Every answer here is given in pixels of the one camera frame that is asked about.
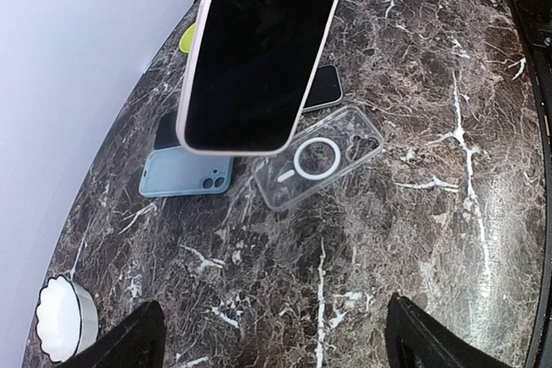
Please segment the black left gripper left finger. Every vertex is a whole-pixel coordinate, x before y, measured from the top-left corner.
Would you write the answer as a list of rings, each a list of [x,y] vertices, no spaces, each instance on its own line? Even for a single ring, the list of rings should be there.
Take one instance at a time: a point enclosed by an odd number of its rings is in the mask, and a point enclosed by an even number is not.
[[[59,367],[162,367],[165,344],[163,310],[157,301],[148,301]]]

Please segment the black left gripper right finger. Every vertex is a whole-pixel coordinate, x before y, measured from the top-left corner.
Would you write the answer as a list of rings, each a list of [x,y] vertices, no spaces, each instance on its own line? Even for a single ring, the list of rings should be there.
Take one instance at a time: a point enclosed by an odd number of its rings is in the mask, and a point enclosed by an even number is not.
[[[386,352],[391,367],[505,367],[447,330],[406,296],[388,303]]]

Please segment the light blue phone case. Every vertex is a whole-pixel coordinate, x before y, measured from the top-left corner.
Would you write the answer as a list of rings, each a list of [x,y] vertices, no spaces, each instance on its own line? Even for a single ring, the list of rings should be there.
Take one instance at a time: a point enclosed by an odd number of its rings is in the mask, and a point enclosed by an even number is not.
[[[234,159],[188,153],[182,147],[152,151],[141,174],[139,193],[148,198],[224,193]]]

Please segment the black phone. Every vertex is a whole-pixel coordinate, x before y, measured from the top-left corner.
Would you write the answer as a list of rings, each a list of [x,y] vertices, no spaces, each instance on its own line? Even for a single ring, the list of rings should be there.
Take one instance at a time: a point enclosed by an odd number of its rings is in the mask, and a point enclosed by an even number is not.
[[[176,135],[176,111],[164,114],[159,121],[155,139],[154,150],[182,147]]]

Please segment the clear magsafe phone case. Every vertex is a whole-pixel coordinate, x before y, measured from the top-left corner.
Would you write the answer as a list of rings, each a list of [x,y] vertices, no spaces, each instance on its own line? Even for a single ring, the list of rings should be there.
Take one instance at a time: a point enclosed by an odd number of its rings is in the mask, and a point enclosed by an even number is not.
[[[345,106],[297,134],[282,153],[256,159],[254,180],[266,206],[284,211],[378,156],[384,143],[360,108]]]

